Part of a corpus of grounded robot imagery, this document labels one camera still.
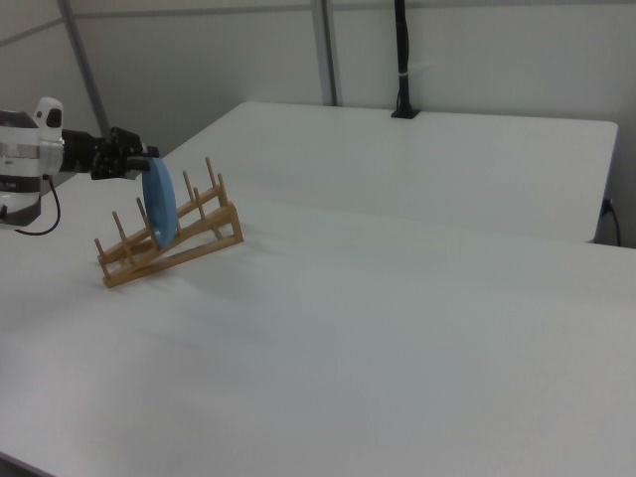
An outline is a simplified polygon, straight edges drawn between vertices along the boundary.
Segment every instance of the white wall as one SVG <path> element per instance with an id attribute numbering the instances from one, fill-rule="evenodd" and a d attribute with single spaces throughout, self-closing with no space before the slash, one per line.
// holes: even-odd
<path id="1" fill-rule="evenodd" d="M 343 4 L 352 2 L 334 2 L 342 102 L 394 107 L 393 10 Z M 636 245 L 636 5 L 408 8 L 406 15 L 411 70 L 426 66 L 411 75 L 414 105 L 617 122 L 608 195 L 624 241 Z M 602 224 L 601 239 L 613 243 L 609 216 Z"/>
<path id="2" fill-rule="evenodd" d="M 111 125 L 167 154 L 246 100 L 323 103 L 309 1 L 230 4 L 73 3 Z"/>

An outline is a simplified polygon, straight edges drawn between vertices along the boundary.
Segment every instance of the white table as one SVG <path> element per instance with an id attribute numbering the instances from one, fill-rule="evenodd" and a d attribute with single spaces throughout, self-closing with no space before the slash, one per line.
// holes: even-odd
<path id="1" fill-rule="evenodd" d="M 251 197 L 591 241 L 616 124 L 244 103 L 179 150 Z"/>
<path id="2" fill-rule="evenodd" d="M 168 159 L 178 202 L 215 129 Z M 632 250 L 256 199 L 218 169 L 245 243 L 120 288 L 92 239 L 111 210 L 139 227 L 137 182 L 75 177 L 59 231 L 2 236 L 0 450 L 68 476 L 632 474 Z"/>

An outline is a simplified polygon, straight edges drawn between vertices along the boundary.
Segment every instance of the gray wall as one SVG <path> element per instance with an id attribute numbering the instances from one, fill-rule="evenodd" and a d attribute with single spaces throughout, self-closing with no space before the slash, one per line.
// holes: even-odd
<path id="1" fill-rule="evenodd" d="M 0 108 L 31 114 L 52 96 L 65 127 L 99 133 L 56 0 L 0 0 L 0 65 Z"/>
<path id="2" fill-rule="evenodd" d="M 72 7 L 109 122 L 163 154 L 243 101 L 323 103 L 309 0 Z"/>

